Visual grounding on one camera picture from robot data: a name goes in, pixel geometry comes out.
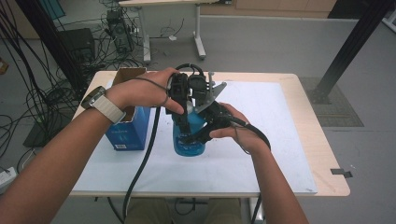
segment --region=finger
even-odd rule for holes
[[[217,129],[209,133],[211,138],[235,137],[233,128]]]
[[[230,112],[230,114],[233,115],[234,117],[241,119],[244,122],[249,122],[248,118],[245,117],[245,115],[242,114],[239,110],[235,109],[235,107],[233,107],[232,105],[225,104],[225,103],[220,103],[220,104],[223,105]]]
[[[163,70],[166,75],[171,76],[174,73],[178,73],[178,71],[173,67],[167,67]]]
[[[172,100],[171,98],[168,99],[168,101],[165,103],[164,107],[166,109],[172,110],[173,112],[178,113],[180,115],[184,113],[183,106],[181,106],[180,104],[178,104],[176,101]]]

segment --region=blue box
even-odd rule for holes
[[[120,68],[113,86],[146,73],[146,68]],[[126,116],[118,124],[111,125],[106,136],[117,151],[145,149],[151,108],[129,106]]]
[[[135,107],[132,121],[111,125],[106,136],[117,151],[145,149],[151,108]]]

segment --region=blue water bottle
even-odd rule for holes
[[[187,102],[187,112],[188,112],[187,119],[190,124],[191,133],[197,133],[199,130],[202,129],[202,127],[204,127],[206,121],[195,112],[192,102]],[[188,134],[181,133],[179,127],[176,126],[176,124],[174,123],[173,140],[174,140],[175,152],[178,155],[185,157],[198,156],[204,153],[205,144],[202,144],[197,141],[185,144],[180,140],[181,138],[189,135],[190,135],[189,133]]]

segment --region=power strip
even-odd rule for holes
[[[7,172],[0,173],[0,189],[11,183],[15,177],[17,177],[17,173],[15,173],[14,167],[8,168]]]

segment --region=hand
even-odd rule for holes
[[[108,92],[107,97],[117,94],[113,99],[118,102],[120,108],[130,105],[155,106],[162,105],[178,114],[183,114],[183,107],[174,100],[167,98],[166,85],[172,74],[178,73],[174,68],[166,68],[159,72],[147,72],[141,76],[143,79],[132,79],[113,86]]]
[[[221,103],[221,105],[223,105],[232,116],[248,122],[245,115],[236,110],[233,106],[224,103]],[[268,147],[257,134],[246,128],[238,127],[237,124],[228,128],[217,129],[212,131],[209,135],[212,138],[231,137],[242,149],[249,153],[252,153],[254,150],[259,150],[262,146]]]

